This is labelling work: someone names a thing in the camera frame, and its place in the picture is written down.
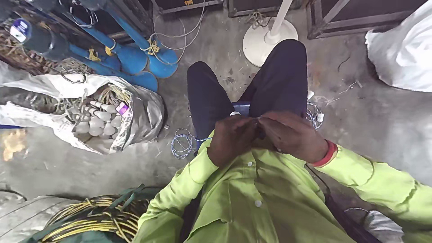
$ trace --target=round white base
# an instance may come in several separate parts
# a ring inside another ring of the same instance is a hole
[[[264,64],[270,52],[277,45],[277,43],[269,45],[264,41],[264,36],[267,32],[269,32],[268,26],[259,26],[256,29],[253,29],[252,26],[250,26],[243,38],[243,53],[245,54],[246,59],[258,67],[261,67]],[[298,40],[299,36],[297,35],[294,26],[284,19],[280,27],[279,42],[286,39]]]

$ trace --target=red wristband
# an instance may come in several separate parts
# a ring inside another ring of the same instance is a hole
[[[312,163],[313,167],[320,167],[320,166],[327,164],[333,158],[334,153],[337,152],[336,144],[334,144],[333,142],[330,142],[329,140],[326,140],[326,141],[328,144],[327,154],[320,161]]]

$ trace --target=white fan stand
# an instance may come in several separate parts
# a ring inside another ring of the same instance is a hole
[[[271,30],[268,26],[253,29],[252,24],[249,27],[243,38],[243,53],[253,65],[261,67],[279,42],[286,39],[299,39],[297,30],[284,19],[291,2],[292,0],[283,0]]]

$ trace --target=hand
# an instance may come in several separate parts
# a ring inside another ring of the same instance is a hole
[[[215,133],[207,148],[207,155],[218,167],[230,163],[251,149],[256,138],[258,121],[241,115],[232,115],[216,122]]]
[[[325,157],[327,141],[304,119],[289,111],[268,112],[258,119],[278,151],[308,163]]]

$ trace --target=lime green shirt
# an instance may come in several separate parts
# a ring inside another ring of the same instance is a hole
[[[324,204],[305,162],[253,148],[219,169],[203,143],[139,220],[135,243],[178,242],[184,208],[203,189],[188,243],[354,242]],[[432,242],[432,188],[338,146],[321,172],[353,188],[403,227],[404,242]]]

